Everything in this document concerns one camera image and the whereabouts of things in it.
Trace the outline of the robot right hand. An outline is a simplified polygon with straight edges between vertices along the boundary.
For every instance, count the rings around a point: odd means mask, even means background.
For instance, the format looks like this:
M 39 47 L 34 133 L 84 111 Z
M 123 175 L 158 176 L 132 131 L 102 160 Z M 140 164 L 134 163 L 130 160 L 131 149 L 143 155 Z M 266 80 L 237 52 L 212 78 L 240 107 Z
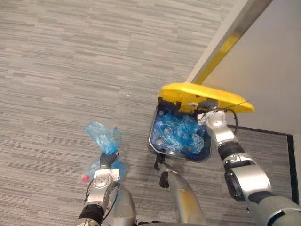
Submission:
M 207 98 L 206 100 L 198 103 L 197 105 L 197 111 L 198 112 L 207 112 L 211 109 L 215 109 L 218 106 L 218 101 L 214 99 Z

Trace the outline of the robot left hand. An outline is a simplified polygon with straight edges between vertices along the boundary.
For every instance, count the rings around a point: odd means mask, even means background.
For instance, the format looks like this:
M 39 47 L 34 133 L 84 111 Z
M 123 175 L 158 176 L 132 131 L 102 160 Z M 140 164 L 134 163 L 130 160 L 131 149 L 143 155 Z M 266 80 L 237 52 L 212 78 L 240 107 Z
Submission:
M 118 156 L 119 156 L 119 152 L 110 155 L 102 152 L 99 159 L 99 163 L 100 163 L 99 169 L 100 170 L 110 169 L 111 165 L 115 162 Z

